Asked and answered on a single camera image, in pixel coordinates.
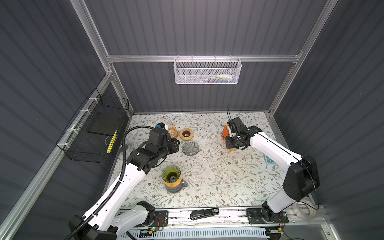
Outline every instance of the wire mesh basket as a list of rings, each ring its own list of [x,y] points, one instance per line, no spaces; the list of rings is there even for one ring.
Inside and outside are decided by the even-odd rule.
[[[72,118],[66,130],[70,131],[69,137],[65,142],[57,142],[56,145],[65,152],[71,160],[108,163],[114,160],[120,146],[120,141],[124,134],[125,127],[128,124],[128,99],[112,97],[99,94],[93,99],[91,105],[86,110],[81,110],[82,114],[78,123],[71,129],[68,129]],[[114,134],[105,135],[103,133],[94,133],[90,129],[93,122],[103,115],[108,120],[114,119]]]
[[[236,84],[240,76],[239,58],[175,58],[177,84]]]

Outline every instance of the gray corrugated wall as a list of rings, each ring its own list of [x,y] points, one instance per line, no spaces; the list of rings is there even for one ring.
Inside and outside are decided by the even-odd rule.
[[[339,0],[275,118],[343,239],[382,239],[384,1]]]
[[[238,84],[176,84],[172,63],[114,63],[136,112],[268,110],[292,63],[243,63]]]
[[[117,97],[111,84],[104,94]],[[112,165],[65,156],[13,239],[64,239],[71,232],[71,218],[83,215],[101,197]]]
[[[324,0],[86,0],[110,55],[297,54]]]
[[[2,222],[105,71],[69,1],[0,1],[0,62]]]
[[[324,0],[86,0],[110,55],[299,53]],[[115,63],[136,112],[268,110],[290,63],[243,63],[234,85],[177,85],[172,64]]]

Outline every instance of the wire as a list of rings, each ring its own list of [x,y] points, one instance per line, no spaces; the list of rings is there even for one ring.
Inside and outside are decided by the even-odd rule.
[[[316,198],[317,198],[318,195],[317,195],[316,187],[315,187],[315,185],[314,185],[314,181],[313,181],[313,178],[312,178],[312,175],[311,175],[310,171],[309,171],[308,168],[304,165],[304,163],[302,163],[302,162],[300,162],[300,161],[299,161],[299,163],[301,163],[301,165],[303,165],[303,166],[305,167],[305,169],[307,170],[308,174],[310,175],[311,180],[312,180],[312,184],[313,184],[313,188],[314,188],[314,192],[316,193]],[[313,208],[314,210],[319,210],[320,205],[319,205],[319,204],[317,205],[317,209],[314,208],[314,207],[312,207],[312,206],[310,206],[310,207]]]
[[[230,114],[228,115],[228,113],[229,113],[229,108],[227,107],[227,116],[228,116],[228,119],[229,119],[229,121],[230,120],[232,120],[229,116],[230,116]]]
[[[163,223],[163,228],[164,228],[164,221],[163,221],[163,219],[162,219],[162,218],[160,218],[160,220],[161,220],[161,222]]]
[[[132,240],[137,240],[134,236],[132,236],[129,231],[125,232]]]
[[[105,138],[105,140],[104,140],[104,143],[105,143],[105,145],[109,145],[109,143],[107,144],[107,139],[109,138],[110,136],[107,136],[106,138]]]
[[[319,208],[314,208],[314,207],[312,207],[311,205],[309,205],[309,204],[306,204],[305,202],[301,202],[302,204],[305,204],[306,206],[308,206],[308,207],[310,207],[310,208],[313,208],[314,210],[319,210]]]
[[[283,226],[283,227],[281,227],[280,226],[280,223],[278,223],[279,224],[279,227],[281,228],[281,230],[283,231],[283,233],[285,234],[285,236],[287,236],[290,240],[305,240],[305,239],[303,239],[303,238],[290,238],[290,236],[288,236],[286,233],[285,233],[285,231],[284,231],[284,227],[285,227],[285,225]]]
[[[160,165],[166,160],[166,158],[167,158],[167,157],[165,157],[164,160],[161,161],[161,163],[159,163],[158,165],[154,166],[153,168],[160,166]]]
[[[159,222],[159,219],[158,218],[156,218],[157,219],[157,229],[156,229],[156,231],[159,229],[159,227],[160,227],[160,222]]]
[[[64,238],[64,240],[69,240],[75,233],[77,233],[78,231],[83,229],[85,227],[85,225],[87,225],[88,222],[90,222],[94,216],[97,216],[98,212],[105,206],[105,204],[109,201],[109,199],[113,196],[113,194],[116,192],[116,190],[120,186],[121,181],[122,181],[124,174],[125,174],[125,167],[127,165],[127,153],[125,152],[126,151],[125,150],[125,138],[128,135],[128,133],[130,133],[132,130],[135,130],[138,128],[154,129],[154,127],[151,127],[151,126],[141,125],[141,126],[131,127],[130,129],[128,129],[124,133],[123,138],[122,138],[122,166],[121,166],[121,173],[120,173],[119,181],[116,183],[116,185],[113,187],[112,191],[108,194],[108,196],[104,199],[104,201],[99,205],[99,207],[96,208],[96,210],[87,219],[82,221],[82,223],[80,223],[70,234],[68,234],[68,236],[66,236]]]

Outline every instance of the table surface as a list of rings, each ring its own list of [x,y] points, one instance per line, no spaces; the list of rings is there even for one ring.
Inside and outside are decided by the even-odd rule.
[[[231,113],[240,117],[246,126],[255,125],[275,139],[264,113]],[[267,165],[265,155],[248,147],[231,153],[225,148],[221,134],[228,122],[226,113],[148,114],[134,115],[130,127],[155,126],[159,122],[172,123],[178,130],[190,128],[193,141],[200,146],[198,154],[189,157],[180,151],[171,154],[134,188],[121,209],[130,209],[144,200],[156,208],[231,207],[261,205],[281,189],[285,173],[279,166]],[[149,136],[149,129],[132,131],[126,138],[127,155]],[[121,172],[122,156],[118,157],[109,186]],[[169,164],[180,167],[183,180],[188,183],[180,192],[167,193],[161,171]]]

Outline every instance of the black wire basket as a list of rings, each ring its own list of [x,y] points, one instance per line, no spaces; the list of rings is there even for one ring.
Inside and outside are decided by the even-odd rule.
[[[113,161],[128,124],[128,111],[128,99],[99,94],[87,110],[80,110],[83,113],[75,127],[68,129],[77,114],[72,117],[56,145],[71,160],[99,163]],[[110,129],[116,129],[113,135],[94,132],[95,121],[101,116],[106,120],[101,125],[109,124]],[[70,131],[70,135],[66,142],[59,142],[67,131]]]

